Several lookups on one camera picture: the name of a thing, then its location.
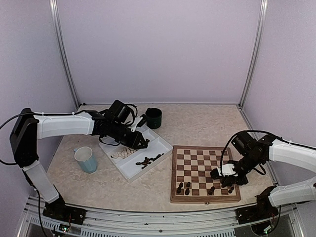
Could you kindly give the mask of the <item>wooden chess board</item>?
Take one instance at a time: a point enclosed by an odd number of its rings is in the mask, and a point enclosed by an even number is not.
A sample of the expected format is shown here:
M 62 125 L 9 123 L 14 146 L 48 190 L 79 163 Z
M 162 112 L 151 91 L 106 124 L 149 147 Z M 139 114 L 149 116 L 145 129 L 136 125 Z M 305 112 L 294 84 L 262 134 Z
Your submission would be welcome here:
M 221 187 L 220 180 L 214 180 L 210 172 L 220 165 L 222 147 L 198 147 L 175 145 L 172 152 L 172 175 L 171 175 L 171 203 L 233 203 L 241 201 L 239 186 Z M 181 193 L 176 194 L 176 189 L 183 183 Z M 189 195 L 185 195 L 186 184 L 190 182 Z M 213 195 L 208 191 L 215 187 Z

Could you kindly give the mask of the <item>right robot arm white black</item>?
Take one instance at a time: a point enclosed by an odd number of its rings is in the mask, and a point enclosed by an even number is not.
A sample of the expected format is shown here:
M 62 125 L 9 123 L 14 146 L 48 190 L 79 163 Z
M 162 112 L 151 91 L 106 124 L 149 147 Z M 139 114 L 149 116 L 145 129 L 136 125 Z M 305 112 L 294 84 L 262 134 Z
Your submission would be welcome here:
M 242 130 L 228 140 L 242 156 L 238 161 L 224 164 L 220 157 L 219 166 L 212 171 L 214 179 L 229 184 L 247 184 L 247 175 L 257 167 L 270 163 L 278 168 L 277 178 L 288 178 L 279 185 L 266 188 L 257 196 L 252 214 L 257 219 L 268 215 L 272 207 L 285 204 L 304 203 L 316 199 L 316 149 L 308 145 L 287 141 L 267 131 L 255 139 L 256 130 Z

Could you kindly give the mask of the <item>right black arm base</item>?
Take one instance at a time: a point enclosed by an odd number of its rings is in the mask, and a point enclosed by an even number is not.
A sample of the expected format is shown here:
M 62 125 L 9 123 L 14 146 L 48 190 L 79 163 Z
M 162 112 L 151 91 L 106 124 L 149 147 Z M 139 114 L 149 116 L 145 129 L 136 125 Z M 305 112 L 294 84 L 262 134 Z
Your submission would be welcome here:
M 269 186 L 256 196 L 256 204 L 235 210 L 239 224 L 246 224 L 280 215 L 281 206 L 277 207 L 269 200 L 271 192 L 278 186 Z

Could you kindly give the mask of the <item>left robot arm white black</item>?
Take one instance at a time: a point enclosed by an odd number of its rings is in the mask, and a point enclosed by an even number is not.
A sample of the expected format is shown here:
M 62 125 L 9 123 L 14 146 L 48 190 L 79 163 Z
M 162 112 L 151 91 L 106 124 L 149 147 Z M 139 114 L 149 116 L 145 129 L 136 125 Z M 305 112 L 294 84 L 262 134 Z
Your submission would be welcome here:
M 82 110 L 71 114 L 35 113 L 25 108 L 17 115 L 17 121 L 9 140 L 15 163 L 22 168 L 30 185 L 34 186 L 56 218 L 63 220 L 69 215 L 61 195 L 50 182 L 37 154 L 38 140 L 65 136 L 91 135 L 100 139 L 109 136 L 119 145 L 134 150 L 145 149 L 149 141 L 137 131 L 145 122 L 145 116 L 135 114 L 136 107 L 115 100 L 100 112 Z

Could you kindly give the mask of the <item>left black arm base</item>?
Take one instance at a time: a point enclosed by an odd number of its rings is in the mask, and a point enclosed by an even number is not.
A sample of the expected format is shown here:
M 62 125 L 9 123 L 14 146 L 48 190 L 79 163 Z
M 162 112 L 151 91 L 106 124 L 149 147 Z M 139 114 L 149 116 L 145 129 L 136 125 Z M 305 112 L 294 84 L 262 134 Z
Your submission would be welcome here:
M 83 225 L 86 210 L 66 205 L 62 196 L 58 194 L 57 200 L 53 201 L 52 203 L 45 203 L 43 215 L 45 217 L 70 224 Z

